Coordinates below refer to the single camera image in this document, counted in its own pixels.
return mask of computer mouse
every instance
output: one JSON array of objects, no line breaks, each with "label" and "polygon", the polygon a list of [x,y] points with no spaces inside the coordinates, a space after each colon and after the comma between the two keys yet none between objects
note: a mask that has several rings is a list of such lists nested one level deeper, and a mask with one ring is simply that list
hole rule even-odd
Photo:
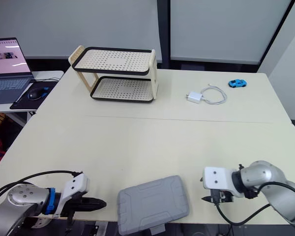
[{"label": "computer mouse", "polygon": [[28,99],[29,100],[38,100],[48,94],[49,87],[44,88],[34,88],[28,92]]}]

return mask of laptop keyboard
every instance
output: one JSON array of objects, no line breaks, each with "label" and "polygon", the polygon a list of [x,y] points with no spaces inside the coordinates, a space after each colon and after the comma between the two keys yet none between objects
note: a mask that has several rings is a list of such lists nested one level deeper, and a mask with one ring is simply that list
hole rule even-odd
[{"label": "laptop keyboard", "polygon": [[26,83],[28,83],[28,81],[28,79],[0,79],[0,90],[21,89]]}]

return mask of laptop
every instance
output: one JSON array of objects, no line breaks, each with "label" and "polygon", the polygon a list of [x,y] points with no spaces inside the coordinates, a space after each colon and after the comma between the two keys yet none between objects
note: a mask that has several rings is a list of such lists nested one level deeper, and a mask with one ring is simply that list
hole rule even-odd
[{"label": "laptop", "polygon": [[17,39],[0,38],[0,104],[16,101],[33,78]]}]

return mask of white charger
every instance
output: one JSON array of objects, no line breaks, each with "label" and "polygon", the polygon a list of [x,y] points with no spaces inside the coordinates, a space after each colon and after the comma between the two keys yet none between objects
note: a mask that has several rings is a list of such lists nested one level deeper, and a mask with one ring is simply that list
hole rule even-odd
[{"label": "white charger", "polygon": [[188,95],[186,95],[186,98],[190,102],[199,103],[201,101],[202,94],[191,91]]},{"label": "white charger", "polygon": [[[216,90],[216,91],[219,91],[222,96],[223,96],[223,99],[221,101],[217,101],[217,102],[212,102],[206,98],[203,97],[203,92],[208,90],[208,89],[213,89],[213,90]],[[194,102],[194,103],[200,103],[201,100],[203,100],[204,102],[206,102],[207,104],[212,104],[212,105],[219,105],[219,104],[222,104],[224,102],[226,102],[227,100],[227,95],[225,94],[225,92],[220,89],[219,87],[217,86],[212,86],[209,84],[208,87],[204,88],[203,90],[201,90],[201,92],[194,92],[194,91],[191,91],[188,95],[186,95],[186,98],[188,101],[190,102]]]}]

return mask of laptop screen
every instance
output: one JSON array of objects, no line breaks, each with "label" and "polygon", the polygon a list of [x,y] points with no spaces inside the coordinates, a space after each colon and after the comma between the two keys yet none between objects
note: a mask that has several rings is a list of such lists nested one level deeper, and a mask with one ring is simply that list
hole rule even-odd
[{"label": "laptop screen", "polygon": [[0,74],[30,72],[16,39],[0,40]]}]

